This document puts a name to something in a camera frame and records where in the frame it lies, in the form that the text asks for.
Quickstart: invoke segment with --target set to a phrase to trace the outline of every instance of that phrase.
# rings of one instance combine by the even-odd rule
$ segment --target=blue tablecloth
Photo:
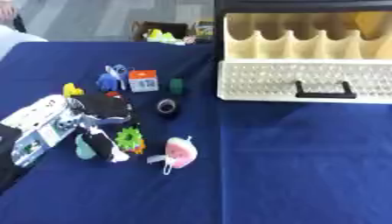
[[[162,92],[130,94],[147,138],[192,135],[198,159],[170,176],[145,156],[82,161],[69,137],[0,198],[0,223],[390,223],[392,108],[387,105],[220,101],[211,45],[33,43],[0,63],[0,117],[59,94],[96,91],[107,64],[185,77],[174,121]]]

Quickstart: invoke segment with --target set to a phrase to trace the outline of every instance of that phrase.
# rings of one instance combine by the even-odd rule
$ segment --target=yellow toy
[[[64,85],[63,95],[65,97],[70,97],[71,95],[84,95],[84,91],[81,88],[75,87],[75,85],[72,82],[70,82]]]
[[[182,39],[176,39],[171,32],[163,33],[159,29],[149,30],[143,35],[147,42],[160,42],[164,44],[171,44],[176,46],[184,46],[186,43]]]

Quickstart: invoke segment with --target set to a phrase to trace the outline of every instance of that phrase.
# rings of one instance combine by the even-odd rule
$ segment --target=small orange box
[[[130,80],[156,79],[157,70],[134,70],[129,72]]]

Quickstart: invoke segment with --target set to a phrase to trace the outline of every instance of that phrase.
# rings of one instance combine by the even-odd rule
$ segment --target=black handle
[[[302,81],[296,81],[297,98],[337,98],[337,99],[355,99],[357,94],[353,93],[350,84],[347,81],[342,81],[341,85],[345,90],[344,93],[306,93],[302,87]]]

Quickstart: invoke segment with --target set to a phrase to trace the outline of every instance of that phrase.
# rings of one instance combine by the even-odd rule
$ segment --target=tape roll
[[[163,99],[157,103],[157,112],[161,116],[173,117],[179,112],[179,104],[170,98]]]

